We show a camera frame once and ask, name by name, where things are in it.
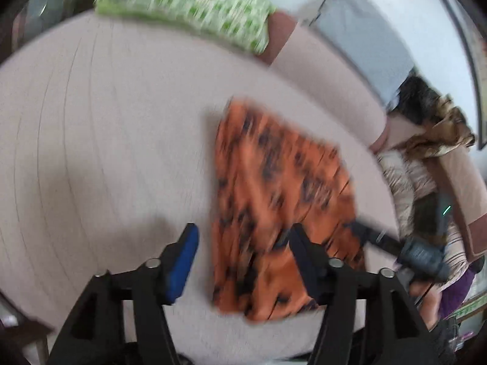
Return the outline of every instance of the purple clothing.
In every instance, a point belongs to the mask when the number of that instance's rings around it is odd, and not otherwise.
[[[462,277],[443,291],[438,312],[440,319],[447,318],[460,307],[472,286],[475,272],[468,268]]]

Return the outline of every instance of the green and white fabric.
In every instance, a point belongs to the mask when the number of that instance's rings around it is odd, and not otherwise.
[[[260,54],[269,41],[269,0],[95,0],[104,14],[173,21]]]

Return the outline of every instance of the orange garment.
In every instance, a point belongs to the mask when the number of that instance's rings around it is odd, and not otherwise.
[[[359,241],[342,226],[354,219],[355,205],[336,147],[234,99],[218,127],[215,157],[213,302],[220,311],[264,321],[316,307],[287,244],[295,222],[330,256],[363,266]]]

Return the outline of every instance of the white wall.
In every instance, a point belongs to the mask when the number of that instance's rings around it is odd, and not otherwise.
[[[308,0],[271,0],[296,13]],[[372,0],[389,19],[411,51],[424,77],[440,93],[449,93],[478,133],[477,102],[470,67],[454,24],[441,0]],[[487,147],[470,155],[487,178]]]

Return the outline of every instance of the gray cushion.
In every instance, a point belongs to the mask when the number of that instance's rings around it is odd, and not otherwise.
[[[391,110],[414,62],[402,40],[369,0],[325,0],[311,26],[357,68]]]

